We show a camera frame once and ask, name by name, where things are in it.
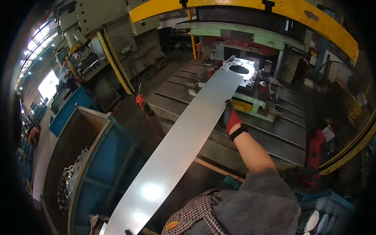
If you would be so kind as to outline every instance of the gray shirt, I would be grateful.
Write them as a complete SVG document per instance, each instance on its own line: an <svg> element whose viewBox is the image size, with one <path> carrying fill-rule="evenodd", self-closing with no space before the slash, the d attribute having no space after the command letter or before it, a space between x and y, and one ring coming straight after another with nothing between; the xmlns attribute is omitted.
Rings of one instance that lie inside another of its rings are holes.
<svg viewBox="0 0 376 235"><path fill-rule="evenodd" d="M237 191L212 196L215 217L230 235L295 234L300 207L289 186L274 169L247 174ZM185 234L213 235L204 220Z"/></svg>

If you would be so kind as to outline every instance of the fan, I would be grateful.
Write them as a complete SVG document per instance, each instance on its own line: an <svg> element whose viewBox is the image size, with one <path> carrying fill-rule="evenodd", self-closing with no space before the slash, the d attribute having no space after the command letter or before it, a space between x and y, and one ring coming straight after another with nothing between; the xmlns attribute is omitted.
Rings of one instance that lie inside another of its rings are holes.
<svg viewBox="0 0 376 235"><path fill-rule="evenodd" d="M323 83L327 78L331 83L337 82L342 89L347 89L347 84L353 76L352 71L343 63L329 61L323 64L315 73L314 80Z"/></svg>

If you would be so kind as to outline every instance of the steel plate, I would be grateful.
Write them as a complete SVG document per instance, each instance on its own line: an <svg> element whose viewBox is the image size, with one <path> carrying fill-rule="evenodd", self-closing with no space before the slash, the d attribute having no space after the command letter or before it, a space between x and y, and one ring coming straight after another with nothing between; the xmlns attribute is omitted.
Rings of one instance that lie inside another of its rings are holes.
<svg viewBox="0 0 376 235"><path fill-rule="evenodd" d="M242 78L219 70L209 79L124 193L105 235L139 233L191 165Z"/></svg>

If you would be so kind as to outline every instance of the hand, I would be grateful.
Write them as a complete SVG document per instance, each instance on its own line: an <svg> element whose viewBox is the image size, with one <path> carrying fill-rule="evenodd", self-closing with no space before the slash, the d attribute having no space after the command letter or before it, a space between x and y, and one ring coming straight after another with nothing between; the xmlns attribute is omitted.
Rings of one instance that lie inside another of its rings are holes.
<svg viewBox="0 0 376 235"><path fill-rule="evenodd" d="M238 114L232 104L232 99L226 100L226 107L222 114L222 125L226 127L226 134L229 135L229 132L234 132L235 130L231 130L236 124L236 126L240 127L242 122L238 118Z"/></svg>

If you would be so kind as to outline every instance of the wrist strap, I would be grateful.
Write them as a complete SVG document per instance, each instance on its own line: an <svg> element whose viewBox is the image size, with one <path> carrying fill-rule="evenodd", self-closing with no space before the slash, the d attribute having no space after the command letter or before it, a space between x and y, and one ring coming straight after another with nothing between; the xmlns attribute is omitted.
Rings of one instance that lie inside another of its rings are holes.
<svg viewBox="0 0 376 235"><path fill-rule="evenodd" d="M230 139L231 139L232 141L234 141L234 139L235 139L238 135L242 134L243 132L248 132L248 129L245 128L245 127L243 127L243 126L241 126L241 127L239 127L236 131L234 131L234 132L230 135Z"/></svg>

